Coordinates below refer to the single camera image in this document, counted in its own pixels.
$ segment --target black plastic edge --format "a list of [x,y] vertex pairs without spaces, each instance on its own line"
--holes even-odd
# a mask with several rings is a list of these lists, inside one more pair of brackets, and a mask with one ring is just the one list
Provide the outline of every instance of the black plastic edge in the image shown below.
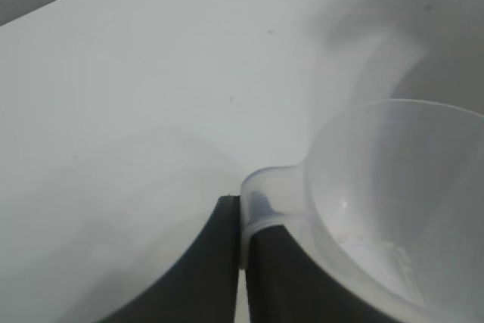
[[239,249],[239,197],[220,197],[180,260],[141,296],[100,323],[233,322]]
[[397,323],[332,279],[284,226],[252,236],[246,280],[252,323]]

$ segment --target translucent plastic cup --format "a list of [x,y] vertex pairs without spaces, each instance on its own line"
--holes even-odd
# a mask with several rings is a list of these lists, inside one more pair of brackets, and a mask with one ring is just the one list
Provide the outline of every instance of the translucent plastic cup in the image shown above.
[[347,289],[405,322],[484,321],[484,119],[424,101],[335,119],[297,166],[242,186],[250,237],[285,225]]

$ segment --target plastic measuring cup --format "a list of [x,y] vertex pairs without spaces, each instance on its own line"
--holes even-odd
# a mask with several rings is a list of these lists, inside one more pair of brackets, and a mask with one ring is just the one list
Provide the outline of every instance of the plastic measuring cup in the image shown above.
[[484,317],[484,119],[393,100],[336,118],[297,166],[241,191],[242,248],[285,225],[320,267],[400,321]]

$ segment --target white countertop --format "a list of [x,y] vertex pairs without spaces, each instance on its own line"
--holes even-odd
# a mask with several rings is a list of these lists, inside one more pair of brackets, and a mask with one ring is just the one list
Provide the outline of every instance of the white countertop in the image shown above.
[[301,161],[349,102],[387,96],[424,47],[388,23],[338,41],[339,1],[60,0],[0,28],[1,314],[112,311],[218,196]]

